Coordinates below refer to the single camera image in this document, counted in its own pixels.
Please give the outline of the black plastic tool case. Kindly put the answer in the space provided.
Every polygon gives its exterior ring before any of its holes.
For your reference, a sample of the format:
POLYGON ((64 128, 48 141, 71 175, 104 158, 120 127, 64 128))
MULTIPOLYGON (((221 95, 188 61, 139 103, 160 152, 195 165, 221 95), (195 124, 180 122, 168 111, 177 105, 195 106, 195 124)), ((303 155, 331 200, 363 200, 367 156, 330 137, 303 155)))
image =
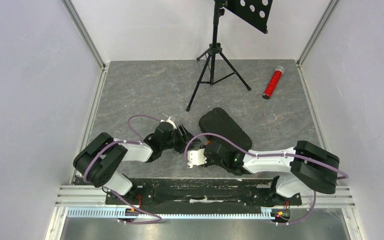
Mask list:
POLYGON ((253 146, 247 133, 221 107, 215 107, 204 114, 199 119, 198 126, 201 132, 223 136, 246 151, 253 146))

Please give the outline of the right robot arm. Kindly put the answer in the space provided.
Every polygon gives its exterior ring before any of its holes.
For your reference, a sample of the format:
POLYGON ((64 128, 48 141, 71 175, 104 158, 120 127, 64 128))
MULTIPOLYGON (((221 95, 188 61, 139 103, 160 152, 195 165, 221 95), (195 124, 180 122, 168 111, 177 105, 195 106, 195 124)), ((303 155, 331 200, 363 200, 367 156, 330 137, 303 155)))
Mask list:
POLYGON ((268 191, 269 199, 275 204, 308 190, 328 195, 336 192, 339 157, 305 140, 282 150, 247 153, 214 140, 200 155, 207 166, 216 165, 236 176, 276 173, 274 187, 268 191))

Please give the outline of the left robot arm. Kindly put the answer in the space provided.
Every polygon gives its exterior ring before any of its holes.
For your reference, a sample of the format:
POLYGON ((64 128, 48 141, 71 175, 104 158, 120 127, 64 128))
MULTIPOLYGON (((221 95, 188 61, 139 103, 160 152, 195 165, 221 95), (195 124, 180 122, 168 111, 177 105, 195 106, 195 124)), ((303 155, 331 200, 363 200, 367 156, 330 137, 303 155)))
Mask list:
POLYGON ((161 121, 143 141, 121 140, 102 132, 74 158, 73 167, 83 175, 84 182, 115 191, 124 204, 132 204, 137 191, 134 183, 118 172, 119 165, 123 161, 151 163, 165 150, 183 154, 201 144, 193 137, 182 124, 175 125, 171 120, 161 121))

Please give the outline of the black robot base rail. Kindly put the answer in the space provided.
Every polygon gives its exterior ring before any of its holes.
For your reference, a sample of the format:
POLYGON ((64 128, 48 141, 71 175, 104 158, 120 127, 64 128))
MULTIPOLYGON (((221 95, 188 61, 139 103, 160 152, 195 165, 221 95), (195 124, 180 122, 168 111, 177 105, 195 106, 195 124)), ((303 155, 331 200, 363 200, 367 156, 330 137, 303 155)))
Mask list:
POLYGON ((133 178, 125 199, 154 214, 257 214, 261 208, 301 206, 265 178, 133 178))

